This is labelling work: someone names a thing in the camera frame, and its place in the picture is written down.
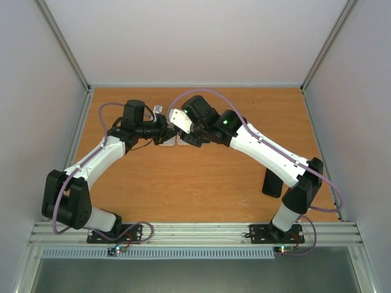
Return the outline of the white phone case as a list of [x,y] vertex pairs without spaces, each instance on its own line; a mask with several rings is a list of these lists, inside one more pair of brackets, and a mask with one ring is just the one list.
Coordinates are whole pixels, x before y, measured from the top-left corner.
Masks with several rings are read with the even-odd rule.
[[188,145],[185,141],[181,140],[179,137],[177,137],[177,144],[178,145]]
[[173,147],[176,144],[177,137],[173,136],[167,141],[163,142],[162,144],[159,144],[161,147]]

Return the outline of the phone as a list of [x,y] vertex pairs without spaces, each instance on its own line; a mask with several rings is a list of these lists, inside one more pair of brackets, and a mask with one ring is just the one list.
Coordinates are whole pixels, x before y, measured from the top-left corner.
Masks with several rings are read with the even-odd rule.
[[279,198],[282,193],[282,186],[283,181],[275,173],[267,169],[261,190],[262,193],[273,198]]

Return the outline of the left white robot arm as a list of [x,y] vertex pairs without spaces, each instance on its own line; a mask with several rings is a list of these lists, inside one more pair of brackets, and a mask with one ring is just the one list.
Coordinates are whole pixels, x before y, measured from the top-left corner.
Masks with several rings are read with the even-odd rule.
[[103,129],[104,136],[92,151],[74,165],[63,171],[53,170],[46,177],[42,214],[51,219],[55,234],[84,228],[101,233],[109,243],[122,238],[121,216],[92,205],[92,186],[115,161],[136,150],[140,139],[160,145],[177,134],[160,105],[150,108],[143,101],[131,99],[122,108],[122,116],[111,128]]

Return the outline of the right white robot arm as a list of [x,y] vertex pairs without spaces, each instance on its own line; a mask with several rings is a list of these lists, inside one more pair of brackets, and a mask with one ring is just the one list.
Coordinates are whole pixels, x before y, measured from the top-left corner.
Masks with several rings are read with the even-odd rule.
[[323,162],[307,160],[282,148],[258,132],[234,110],[219,114],[201,95],[173,109],[169,121],[181,130],[181,139],[200,147],[206,141],[242,152],[266,167],[262,192],[281,197],[282,203],[266,231],[272,242],[283,242],[291,227],[305,214],[323,180]]

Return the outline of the left circuit board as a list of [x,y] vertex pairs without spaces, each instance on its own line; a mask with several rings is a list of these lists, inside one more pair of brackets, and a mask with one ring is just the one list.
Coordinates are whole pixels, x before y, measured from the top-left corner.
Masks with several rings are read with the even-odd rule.
[[107,255],[108,256],[118,256],[126,251],[127,251],[126,247],[120,247],[120,246],[111,247],[111,248],[107,249]]

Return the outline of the circuit board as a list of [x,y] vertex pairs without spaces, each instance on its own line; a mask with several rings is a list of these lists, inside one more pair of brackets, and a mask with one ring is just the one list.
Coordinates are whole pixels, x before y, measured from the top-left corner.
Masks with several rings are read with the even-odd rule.
[[108,256],[118,256],[126,251],[127,251],[126,247],[120,247],[120,246],[111,247],[111,248],[107,249],[107,255]]
[[275,247],[274,252],[277,254],[292,253],[295,250],[297,250],[298,247],[299,247],[298,245],[295,245],[295,246],[281,245],[281,246]]

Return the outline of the right circuit board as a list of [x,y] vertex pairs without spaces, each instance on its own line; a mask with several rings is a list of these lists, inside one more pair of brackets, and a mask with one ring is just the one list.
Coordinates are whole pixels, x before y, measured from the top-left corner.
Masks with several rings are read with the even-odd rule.
[[295,250],[297,250],[298,247],[299,247],[298,245],[295,245],[295,246],[281,245],[281,246],[275,247],[274,252],[277,254],[292,253]]

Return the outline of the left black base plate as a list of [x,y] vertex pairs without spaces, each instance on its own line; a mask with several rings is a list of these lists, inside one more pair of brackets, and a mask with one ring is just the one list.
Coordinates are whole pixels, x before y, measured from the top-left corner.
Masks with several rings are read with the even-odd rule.
[[97,232],[92,230],[88,233],[86,242],[88,244],[118,244],[129,242],[130,239],[137,242],[141,240],[142,230],[142,224],[123,224],[118,236],[110,232]]

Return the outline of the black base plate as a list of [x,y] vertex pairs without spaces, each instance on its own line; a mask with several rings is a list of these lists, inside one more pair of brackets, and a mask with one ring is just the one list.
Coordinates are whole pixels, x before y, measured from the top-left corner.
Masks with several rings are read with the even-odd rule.
[[251,224],[246,237],[251,244],[303,244],[305,242],[304,232],[300,224],[293,224],[287,231],[283,232],[269,224]]
[[129,242],[130,239],[137,242],[141,240],[142,230],[142,224],[123,224],[118,236],[110,232],[97,232],[92,230],[88,233],[86,242],[88,244],[118,244]]

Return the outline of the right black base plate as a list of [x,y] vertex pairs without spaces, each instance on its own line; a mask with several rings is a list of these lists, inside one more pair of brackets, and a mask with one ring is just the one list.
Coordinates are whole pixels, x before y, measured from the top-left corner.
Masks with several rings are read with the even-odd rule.
[[300,224],[293,224],[287,231],[283,232],[269,224],[251,224],[246,237],[251,244],[303,244],[305,242],[304,232]]

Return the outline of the aluminium front rail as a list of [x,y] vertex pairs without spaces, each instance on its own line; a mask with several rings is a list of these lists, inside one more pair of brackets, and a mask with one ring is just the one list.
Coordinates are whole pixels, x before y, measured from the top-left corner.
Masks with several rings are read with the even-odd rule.
[[[150,247],[249,247],[245,237],[248,223],[153,223],[153,237],[142,243]],[[354,222],[316,222],[315,228],[301,223],[305,242],[300,247],[350,247],[363,246]],[[50,222],[37,222],[28,243],[31,245],[76,246],[87,245],[87,230],[70,229],[61,235],[52,231]]]

